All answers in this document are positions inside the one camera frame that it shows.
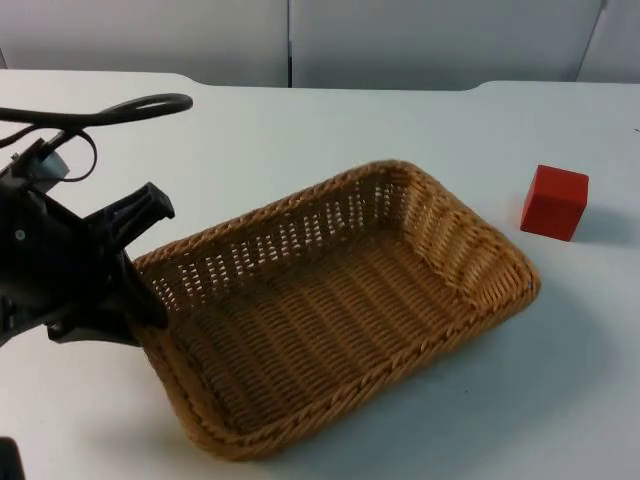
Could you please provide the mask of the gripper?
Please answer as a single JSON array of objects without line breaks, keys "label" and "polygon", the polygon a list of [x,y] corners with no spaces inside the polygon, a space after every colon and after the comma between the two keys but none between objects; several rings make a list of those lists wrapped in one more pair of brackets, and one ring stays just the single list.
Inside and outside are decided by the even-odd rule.
[{"label": "gripper", "polygon": [[1,341],[43,326],[56,343],[137,345],[128,323],[164,329],[164,305],[125,248],[175,217],[169,197],[148,182],[80,217],[41,182],[1,177]]}]

